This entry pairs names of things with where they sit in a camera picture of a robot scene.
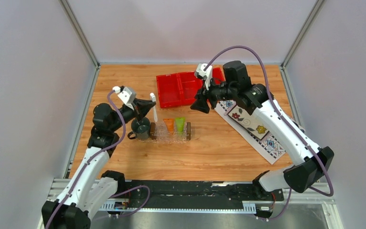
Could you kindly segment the green toothpaste tube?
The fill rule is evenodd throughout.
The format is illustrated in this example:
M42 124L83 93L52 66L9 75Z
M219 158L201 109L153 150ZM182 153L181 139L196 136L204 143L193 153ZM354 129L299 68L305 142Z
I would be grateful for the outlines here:
M177 117L174 120L176 124L176 132L182 133L185 127L185 117Z

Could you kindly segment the white toothbrush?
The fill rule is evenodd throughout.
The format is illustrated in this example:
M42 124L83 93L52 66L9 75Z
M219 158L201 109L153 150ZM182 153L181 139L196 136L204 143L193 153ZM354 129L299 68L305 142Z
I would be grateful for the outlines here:
M153 120L154 122L158 122L158 115L157 115L157 110L156 110L156 96L154 93L150 93L150 98L151 98L151 101L155 103L154 107L152 108L153 109Z

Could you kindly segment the orange toothpaste tube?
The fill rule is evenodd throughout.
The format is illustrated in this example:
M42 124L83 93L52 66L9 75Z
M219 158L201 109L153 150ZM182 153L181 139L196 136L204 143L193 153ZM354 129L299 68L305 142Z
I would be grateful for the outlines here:
M166 129L169 133L174 133L174 119L172 118L165 118L163 119L165 123Z

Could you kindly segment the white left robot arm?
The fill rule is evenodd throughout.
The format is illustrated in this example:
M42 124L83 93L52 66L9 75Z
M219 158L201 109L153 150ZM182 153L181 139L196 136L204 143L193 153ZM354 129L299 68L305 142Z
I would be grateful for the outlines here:
M156 106L155 101L134 98L117 108L110 100L93 110L93 128L84 158L72 179L54 201L41 209L46 229L89 229L100 207L111 197L121 198L127 186L123 173L108 170L97 185L94 181L125 138L126 124L142 120Z

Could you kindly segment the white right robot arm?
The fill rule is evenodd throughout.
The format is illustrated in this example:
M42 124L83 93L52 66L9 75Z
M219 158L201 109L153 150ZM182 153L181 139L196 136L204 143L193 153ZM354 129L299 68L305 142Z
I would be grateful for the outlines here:
M223 65L225 81L215 83L213 68L205 63L197 66L194 75L203 85L195 95L192 110L209 113L219 101L235 101L253 115L278 140L292 160L292 165L275 171L265 171L254 179L253 194L264 200L273 190L290 188L303 193L327 171L334 157L333 150L320 147L280 108L267 87L252 83L246 65L231 61Z

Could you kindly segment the dark grey mug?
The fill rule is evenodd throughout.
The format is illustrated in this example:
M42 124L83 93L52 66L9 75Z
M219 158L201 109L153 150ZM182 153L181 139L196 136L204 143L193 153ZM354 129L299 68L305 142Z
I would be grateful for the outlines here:
M150 127L151 122L148 118L144 117L141 121L138 121L136 118L131 122L131 132L127 135L127 137L131 140L147 140L150 138Z

